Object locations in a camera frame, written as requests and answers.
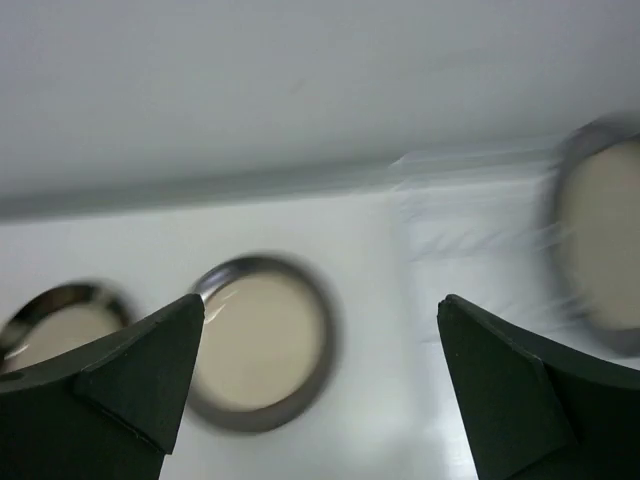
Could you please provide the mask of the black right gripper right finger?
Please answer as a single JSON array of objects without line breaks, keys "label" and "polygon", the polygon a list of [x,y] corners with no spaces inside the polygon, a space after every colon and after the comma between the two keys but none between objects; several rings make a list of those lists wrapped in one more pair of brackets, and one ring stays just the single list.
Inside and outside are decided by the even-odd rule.
[{"label": "black right gripper right finger", "polygon": [[636,479],[639,373],[449,295],[441,344],[481,479]]}]

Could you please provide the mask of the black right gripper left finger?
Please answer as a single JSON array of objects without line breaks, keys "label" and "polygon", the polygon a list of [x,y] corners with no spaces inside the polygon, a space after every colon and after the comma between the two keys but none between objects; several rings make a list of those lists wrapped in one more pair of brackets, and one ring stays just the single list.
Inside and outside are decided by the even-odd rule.
[{"label": "black right gripper left finger", "polygon": [[204,305],[188,294],[1,377],[4,479],[156,479],[175,447]]}]

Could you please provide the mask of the dark segmented rim plate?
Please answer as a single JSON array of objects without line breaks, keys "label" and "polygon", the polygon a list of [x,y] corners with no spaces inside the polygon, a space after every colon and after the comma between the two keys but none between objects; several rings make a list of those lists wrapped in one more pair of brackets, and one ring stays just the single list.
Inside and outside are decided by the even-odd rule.
[{"label": "dark segmented rim plate", "polygon": [[1,372],[59,356],[136,321],[135,304],[104,281],[56,285],[29,300],[1,326]]}]

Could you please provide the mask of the grey rimmed beige plate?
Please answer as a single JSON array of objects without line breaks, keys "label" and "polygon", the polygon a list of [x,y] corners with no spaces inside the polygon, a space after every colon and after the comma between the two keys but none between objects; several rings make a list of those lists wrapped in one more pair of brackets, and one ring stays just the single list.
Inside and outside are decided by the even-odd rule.
[{"label": "grey rimmed beige plate", "polygon": [[334,373],[341,322],[321,275],[297,258],[229,259],[191,288],[204,304],[189,409],[220,430],[258,434],[309,410]]},{"label": "grey rimmed beige plate", "polygon": [[639,353],[639,118],[615,115],[559,146],[545,199],[549,270],[567,313],[625,357]]}]

